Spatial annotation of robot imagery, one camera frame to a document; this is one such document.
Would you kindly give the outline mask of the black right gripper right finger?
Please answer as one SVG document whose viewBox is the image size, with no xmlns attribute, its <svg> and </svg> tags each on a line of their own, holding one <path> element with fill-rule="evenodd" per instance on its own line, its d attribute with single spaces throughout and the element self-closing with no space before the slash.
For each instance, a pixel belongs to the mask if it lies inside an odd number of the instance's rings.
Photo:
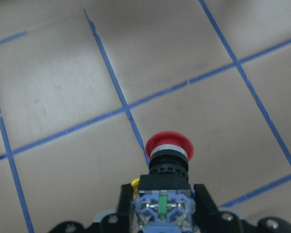
<svg viewBox="0 0 291 233">
<path fill-rule="evenodd" d="M 194 218 L 201 233 L 219 233 L 219 210 L 204 184 L 194 184 Z"/>
</svg>

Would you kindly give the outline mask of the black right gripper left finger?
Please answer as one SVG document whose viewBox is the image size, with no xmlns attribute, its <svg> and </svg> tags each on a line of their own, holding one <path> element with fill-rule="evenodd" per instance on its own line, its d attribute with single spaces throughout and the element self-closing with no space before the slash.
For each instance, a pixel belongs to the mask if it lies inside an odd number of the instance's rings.
<svg viewBox="0 0 291 233">
<path fill-rule="evenodd" d="M 119 201 L 116 209 L 120 233 L 131 232 L 133 187 L 130 183 L 121 185 Z"/>
</svg>

